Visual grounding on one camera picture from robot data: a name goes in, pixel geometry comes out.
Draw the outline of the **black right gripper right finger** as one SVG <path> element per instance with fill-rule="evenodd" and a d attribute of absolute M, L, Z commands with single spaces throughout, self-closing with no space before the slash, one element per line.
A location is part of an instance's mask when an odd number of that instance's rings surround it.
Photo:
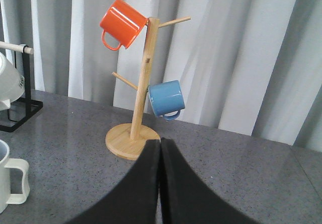
<path fill-rule="evenodd" d="M 257 223 L 214 193 L 172 139 L 162 138 L 160 202 L 163 223 Z"/>

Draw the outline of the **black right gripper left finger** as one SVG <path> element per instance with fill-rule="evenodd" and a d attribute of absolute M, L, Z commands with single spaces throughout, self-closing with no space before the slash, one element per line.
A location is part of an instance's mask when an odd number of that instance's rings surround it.
<path fill-rule="evenodd" d="M 68 223 L 155 223 L 160 141 L 148 140 L 125 177 Z"/>

